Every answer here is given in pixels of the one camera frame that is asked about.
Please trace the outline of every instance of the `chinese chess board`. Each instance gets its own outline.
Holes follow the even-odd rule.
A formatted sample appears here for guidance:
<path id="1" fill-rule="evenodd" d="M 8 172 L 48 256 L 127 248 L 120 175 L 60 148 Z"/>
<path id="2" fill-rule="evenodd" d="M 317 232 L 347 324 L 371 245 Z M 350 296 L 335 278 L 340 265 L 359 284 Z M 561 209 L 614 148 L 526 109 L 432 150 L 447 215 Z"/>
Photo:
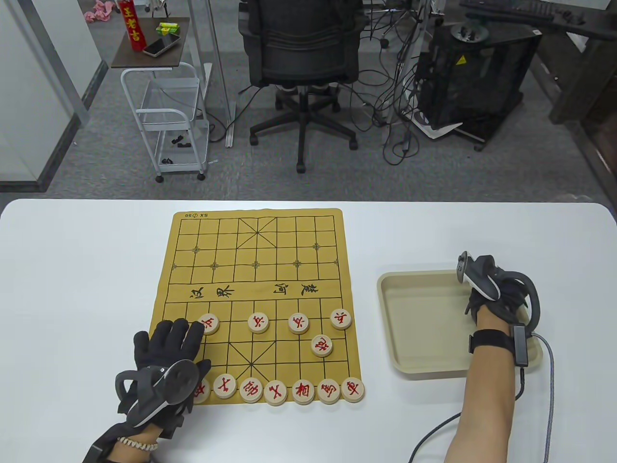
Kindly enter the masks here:
<path id="1" fill-rule="evenodd" d="M 179 212 L 173 217 L 151 333 L 164 319 L 192 322 L 215 314 L 219 329 L 204 337 L 196 358 L 212 361 L 206 376 L 210 384 L 222 373 L 232 374 L 238 388 L 249 377 L 264 387 L 278 379 L 287 386 L 287 401 L 293 401 L 291 387 L 298 379 L 317 387 L 324 378 L 341 384 L 361 377 L 355 321 L 337 330 L 329 319 L 341 308 L 355 320 L 339 209 Z M 249 330 L 254 312 L 268 316 L 264 333 Z M 301 335 L 288 326 L 296 312 L 310 321 Z M 325 358 L 311 350 L 311 339 L 319 334 L 332 339 L 332 353 Z M 211 392 L 202 402 L 223 403 L 244 401 L 239 392 L 229 399 Z"/>

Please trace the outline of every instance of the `desk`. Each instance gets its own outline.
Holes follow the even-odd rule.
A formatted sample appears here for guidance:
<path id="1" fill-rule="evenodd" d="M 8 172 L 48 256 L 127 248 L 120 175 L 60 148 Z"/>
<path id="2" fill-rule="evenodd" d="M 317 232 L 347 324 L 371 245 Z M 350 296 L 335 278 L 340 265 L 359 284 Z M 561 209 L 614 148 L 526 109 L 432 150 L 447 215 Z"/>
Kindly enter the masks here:
<path id="1" fill-rule="evenodd" d="M 133 48 L 131 48 L 131 41 L 128 38 L 128 34 L 124 34 L 122 37 L 122 42 L 120 42 L 118 51 L 112 61 L 111 67 L 178 67 L 180 65 L 180 59 L 182 58 L 182 50 L 184 49 L 184 42 L 186 41 L 186 35 L 188 34 L 189 23 L 191 20 L 188 18 L 175 17 L 139 18 L 139 26 L 146 37 L 146 43 L 148 45 L 154 43 L 160 38 L 156 32 L 156 28 L 162 22 L 175 22 L 180 26 L 179 43 L 176 43 L 176 45 L 158 58 L 154 58 L 141 51 L 134 51 Z"/>
<path id="2" fill-rule="evenodd" d="M 463 250 L 492 253 L 537 286 L 537 331 L 557 363 L 551 461 L 613 459 L 617 227 L 598 204 L 21 199 L 0 219 L 4 460 L 80 462 L 116 422 L 114 378 L 133 366 L 133 334 L 149 326 L 175 212 L 265 207 L 342 209 L 366 397 L 197 407 L 162 443 L 162 461 L 406 462 L 426 432 L 460 410 L 465 381 L 413 382 L 394 370 L 376 282 L 388 271 L 453 268 Z M 548 367 L 545 356 L 527 376 L 509 463 L 542 461 Z M 418 462 L 443 461 L 454 430 L 429 441 Z"/>

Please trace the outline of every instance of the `white metal cart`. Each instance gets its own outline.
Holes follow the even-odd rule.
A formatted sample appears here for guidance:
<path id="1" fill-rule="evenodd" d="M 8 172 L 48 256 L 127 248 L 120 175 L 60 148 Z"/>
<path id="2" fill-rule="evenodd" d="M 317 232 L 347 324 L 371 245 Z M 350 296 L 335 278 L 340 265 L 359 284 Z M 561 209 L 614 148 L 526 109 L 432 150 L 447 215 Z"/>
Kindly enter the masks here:
<path id="1" fill-rule="evenodd" d="M 208 167 L 210 131 L 205 117 L 196 119 L 198 109 L 205 115 L 204 101 L 200 98 L 199 77 L 197 70 L 185 62 L 180 62 L 180 69 L 188 69 L 191 77 L 161 77 L 172 69 L 128 68 L 122 72 L 120 81 L 156 171 L 156 181 L 163 182 L 163 172 L 199 172 L 197 179 L 203 180 Z M 150 76 L 139 107 L 135 106 L 126 83 L 126 77 L 136 72 L 145 72 Z M 154 149 L 146 133 L 152 131 L 159 132 Z M 170 133 L 184 131 L 188 133 L 186 144 L 177 139 L 172 140 Z"/>

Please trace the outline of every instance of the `hand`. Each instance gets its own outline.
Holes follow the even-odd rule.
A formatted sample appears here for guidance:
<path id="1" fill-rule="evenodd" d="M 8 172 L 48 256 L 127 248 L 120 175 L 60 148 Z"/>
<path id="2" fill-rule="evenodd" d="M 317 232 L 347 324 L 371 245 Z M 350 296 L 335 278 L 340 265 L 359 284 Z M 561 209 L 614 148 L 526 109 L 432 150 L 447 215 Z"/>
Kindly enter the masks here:
<path id="1" fill-rule="evenodd" d="M 175 322 L 163 320 L 152 334 L 140 331 L 133 337 L 135 345 L 135 364 L 137 369 L 156 365 L 169 367 L 179 360 L 194 360 L 201 346 L 204 336 L 204 326 L 199 322 L 193 322 L 189 328 L 189 322 L 178 319 Z M 201 379 L 210 370 L 210 361 L 203 360 L 197 363 Z"/>
<path id="2" fill-rule="evenodd" d="M 486 306 L 493 315 L 509 325 L 518 323 L 518 318 L 516 317 L 518 308 L 522 305 L 527 306 L 525 297 L 527 297 L 528 292 L 521 282 L 508 278 L 497 282 L 497 284 L 499 285 L 501 297 L 496 301 L 486 299 L 475 289 L 471 290 L 465 313 L 467 314 L 471 311 L 471 316 L 476 324 L 478 324 L 478 311 L 483 306 Z"/>
<path id="3" fill-rule="evenodd" d="M 193 322 L 189 328 L 189 323 L 185 319 L 178 319 L 175 322 L 163 320 L 160 322 L 152 334 L 141 331 L 135 334 L 133 344 L 135 345 L 135 364 L 138 370 L 150 366 L 169 367 L 180 360 L 194 360 L 199 352 L 201 340 L 204 336 L 204 326 L 199 322 Z M 211 362 L 202 360 L 198 362 L 199 384 L 210 371 Z M 136 385 L 131 385 L 127 397 L 120 403 L 118 413 L 126 414 L 136 399 Z M 155 415 L 151 423 L 162 429 L 172 426 L 176 418 L 181 416 L 186 410 L 189 413 L 193 409 L 193 394 L 178 406 L 167 406 Z"/>

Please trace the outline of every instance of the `office chair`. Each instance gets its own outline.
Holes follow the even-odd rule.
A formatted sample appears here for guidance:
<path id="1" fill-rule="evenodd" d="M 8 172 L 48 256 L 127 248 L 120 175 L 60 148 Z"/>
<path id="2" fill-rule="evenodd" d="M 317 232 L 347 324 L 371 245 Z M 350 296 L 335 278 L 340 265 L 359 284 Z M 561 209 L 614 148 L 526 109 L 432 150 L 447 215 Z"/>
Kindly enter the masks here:
<path id="1" fill-rule="evenodd" d="M 345 135 L 349 149 L 358 149 L 353 130 L 318 114 L 328 106 L 333 112 L 341 110 L 339 89 L 329 86 L 309 104 L 309 88 L 358 79 L 360 32 L 367 23 L 362 0 L 242 0 L 238 29 L 249 56 L 251 84 L 298 87 L 298 101 L 288 92 L 276 92 L 276 109 L 287 106 L 291 112 L 251 127 L 251 145 L 259 143 L 257 133 L 262 130 L 299 122 L 298 173 L 306 172 L 304 139 L 309 122 Z"/>

